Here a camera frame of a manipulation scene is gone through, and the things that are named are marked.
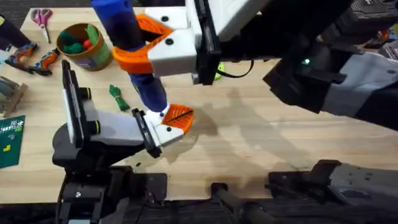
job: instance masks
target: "orange tool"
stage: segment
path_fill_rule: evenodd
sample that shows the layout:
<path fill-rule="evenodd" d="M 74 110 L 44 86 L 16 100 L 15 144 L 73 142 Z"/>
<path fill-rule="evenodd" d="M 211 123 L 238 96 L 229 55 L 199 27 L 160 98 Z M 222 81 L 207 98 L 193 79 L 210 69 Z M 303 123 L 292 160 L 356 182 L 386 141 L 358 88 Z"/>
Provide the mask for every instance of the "orange tool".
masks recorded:
<path fill-rule="evenodd" d="M 114 47 L 113 57 L 120 67 L 128 73 L 151 74 L 154 71 L 148 59 L 148 51 L 169 36 L 173 30 L 146 15 L 137 15 L 136 19 L 141 30 L 156 34 L 158 37 L 134 52 Z"/>
<path fill-rule="evenodd" d="M 33 74 L 32 70 L 25 67 L 22 63 L 22 57 L 30 57 L 37 49 L 37 44 L 27 44 L 15 51 L 13 55 L 10 55 L 4 62 L 14 68 L 18 68 L 27 73 Z"/>
<path fill-rule="evenodd" d="M 60 55 L 60 51 L 58 49 L 54 49 L 47 54 L 45 54 L 42 59 L 35 64 L 35 66 L 30 66 L 29 69 L 34 71 L 35 73 L 42 76 L 49 76 L 52 72 L 49 69 L 49 65 L 54 63 L 58 56 Z"/>
<path fill-rule="evenodd" d="M 162 124 L 180 128 L 186 134 L 193 123 L 193 109 L 178 104 L 171 104 Z"/>

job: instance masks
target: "orange plastic part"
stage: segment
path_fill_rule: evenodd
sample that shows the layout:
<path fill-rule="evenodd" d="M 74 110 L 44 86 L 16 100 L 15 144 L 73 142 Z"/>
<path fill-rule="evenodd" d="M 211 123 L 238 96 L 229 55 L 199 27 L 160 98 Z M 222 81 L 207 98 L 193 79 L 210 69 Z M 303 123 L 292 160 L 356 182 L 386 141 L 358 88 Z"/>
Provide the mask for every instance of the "orange plastic part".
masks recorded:
<path fill-rule="evenodd" d="M 30 57 L 30 56 L 32 56 L 33 55 L 33 51 L 34 51 L 35 49 L 34 48 L 28 48 L 26 51 L 22 51 L 22 50 L 18 50 L 15 54 L 17 54 L 17 61 L 18 61 L 18 64 L 21 64 L 22 65 L 22 60 L 21 60 L 21 58 L 22 57 Z"/>
<path fill-rule="evenodd" d="M 381 31 L 381 39 L 382 40 L 387 40 L 389 35 L 390 35 L 390 31 L 389 30 L 382 30 Z"/>
<path fill-rule="evenodd" d="M 54 63 L 58 58 L 58 55 L 56 53 L 51 52 L 49 57 L 41 61 L 41 66 L 44 69 L 49 69 L 49 65 Z"/>
<path fill-rule="evenodd" d="M 159 34 L 161 36 L 135 52 L 128 52 L 118 47 L 114 47 L 112 51 L 113 57 L 120 65 L 121 69 L 128 73 L 153 73 L 152 65 L 148 59 L 148 51 L 170 35 L 173 30 L 163 26 L 146 15 L 137 15 L 136 19 L 142 30 Z"/>
<path fill-rule="evenodd" d="M 170 105 L 170 109 L 162 121 L 162 124 L 182 129 L 184 134 L 189 131 L 192 123 L 193 109 L 177 104 Z"/>

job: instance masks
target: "pink scissors handle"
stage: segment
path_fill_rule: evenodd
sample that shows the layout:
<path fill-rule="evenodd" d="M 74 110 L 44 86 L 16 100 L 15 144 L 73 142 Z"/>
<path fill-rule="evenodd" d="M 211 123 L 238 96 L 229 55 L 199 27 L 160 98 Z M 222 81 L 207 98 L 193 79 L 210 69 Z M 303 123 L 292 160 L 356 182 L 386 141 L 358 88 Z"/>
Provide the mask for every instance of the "pink scissors handle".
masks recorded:
<path fill-rule="evenodd" d="M 50 9 L 42 9 L 40 11 L 40 16 L 41 16 L 41 21 L 42 24 L 44 24 L 45 26 L 47 26 L 47 21 L 49 19 L 49 17 L 52 15 L 52 11 Z"/>
<path fill-rule="evenodd" d="M 37 23 L 38 25 L 47 25 L 47 20 L 52 15 L 52 11 L 50 9 L 34 9 L 31 14 L 30 18 Z"/>

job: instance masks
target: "scissors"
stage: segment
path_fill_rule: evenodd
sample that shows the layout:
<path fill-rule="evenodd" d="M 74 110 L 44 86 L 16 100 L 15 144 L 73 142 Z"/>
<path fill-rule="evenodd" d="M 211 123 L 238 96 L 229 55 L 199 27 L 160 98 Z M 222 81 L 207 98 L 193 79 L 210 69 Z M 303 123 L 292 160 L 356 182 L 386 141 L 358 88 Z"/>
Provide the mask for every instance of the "scissors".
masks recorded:
<path fill-rule="evenodd" d="M 50 9 L 34 9 L 30 14 L 30 18 L 39 25 L 45 39 L 49 44 L 51 43 L 51 41 L 49 33 L 47 33 L 47 20 L 51 15 L 52 11 Z"/>

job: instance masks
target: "green object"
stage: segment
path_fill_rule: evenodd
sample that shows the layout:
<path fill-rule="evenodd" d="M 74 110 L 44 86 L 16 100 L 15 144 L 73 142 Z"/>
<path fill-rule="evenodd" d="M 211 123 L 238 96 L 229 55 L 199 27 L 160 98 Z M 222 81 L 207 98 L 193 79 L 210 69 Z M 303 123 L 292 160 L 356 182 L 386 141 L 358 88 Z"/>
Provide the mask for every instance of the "green object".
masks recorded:
<path fill-rule="evenodd" d="M 87 28 L 85 29 L 88 35 L 88 38 L 92 44 L 92 46 L 97 44 L 98 41 L 98 33 L 95 27 L 91 24 L 87 25 Z"/>
<path fill-rule="evenodd" d="M 304 59 L 301 63 L 302 63 L 303 65 L 308 65 L 310 62 L 311 62 L 311 60 L 308 59 L 308 58 L 306 58 L 306 59 Z"/>
<path fill-rule="evenodd" d="M 96 54 L 91 55 L 91 58 L 95 61 L 97 65 L 104 64 L 109 57 L 111 57 L 111 51 L 108 46 L 104 43 L 101 50 L 99 50 Z"/>
<path fill-rule="evenodd" d="M 73 35 L 71 35 L 66 31 L 62 31 L 60 33 L 60 38 L 62 39 L 63 44 L 65 45 L 73 45 L 75 43 L 79 43 L 79 40 L 76 37 L 74 37 Z"/>
<path fill-rule="evenodd" d="M 63 51 L 67 54 L 80 54 L 85 51 L 85 48 L 81 43 L 74 43 L 72 45 L 63 46 Z"/>
<path fill-rule="evenodd" d="M 25 116 L 0 121 L 0 168 L 18 165 Z"/>
<path fill-rule="evenodd" d="M 220 62 L 220 64 L 218 64 L 218 70 L 220 70 L 222 72 L 225 70 L 223 62 Z M 214 81 L 217 81 L 217 80 L 221 79 L 221 77 L 223 77 L 223 76 L 220 75 L 219 73 L 216 73 L 216 76 L 214 76 Z"/>
<path fill-rule="evenodd" d="M 109 85 L 109 93 L 116 100 L 121 111 L 126 111 L 130 109 L 130 106 L 122 98 L 122 93 L 118 87 L 114 85 Z"/>

